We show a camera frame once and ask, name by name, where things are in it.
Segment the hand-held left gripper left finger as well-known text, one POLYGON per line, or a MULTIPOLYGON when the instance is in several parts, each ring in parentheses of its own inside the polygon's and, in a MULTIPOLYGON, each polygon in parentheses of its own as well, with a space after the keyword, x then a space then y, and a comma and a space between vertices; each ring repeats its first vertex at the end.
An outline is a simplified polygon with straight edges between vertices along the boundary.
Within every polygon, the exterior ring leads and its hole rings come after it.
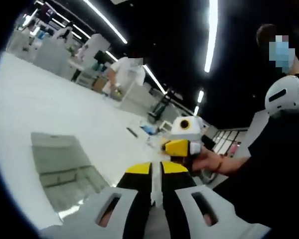
POLYGON ((84 200, 62 225, 49 226, 41 239, 141 239, 151 207, 152 164, 129 167, 116 187, 84 200))

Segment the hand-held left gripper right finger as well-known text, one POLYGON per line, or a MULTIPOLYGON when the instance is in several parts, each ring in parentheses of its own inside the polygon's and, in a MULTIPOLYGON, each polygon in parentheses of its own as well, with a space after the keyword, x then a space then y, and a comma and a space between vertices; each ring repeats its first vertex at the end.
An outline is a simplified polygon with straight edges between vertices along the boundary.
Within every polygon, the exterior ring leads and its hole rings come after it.
POLYGON ((263 239, 271 230, 236 215, 234 206, 205 185, 196 185, 180 164, 163 161, 163 208, 173 239, 263 239))

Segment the person's right hand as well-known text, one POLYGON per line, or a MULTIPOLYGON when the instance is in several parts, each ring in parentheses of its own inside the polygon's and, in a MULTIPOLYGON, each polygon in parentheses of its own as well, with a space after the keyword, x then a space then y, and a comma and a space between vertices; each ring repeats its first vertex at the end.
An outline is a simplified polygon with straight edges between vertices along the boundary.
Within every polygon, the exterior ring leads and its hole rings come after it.
POLYGON ((218 172, 222 163, 223 159, 220 155, 203 146, 201 152, 193 160, 192 171, 207 169, 211 172, 218 172))

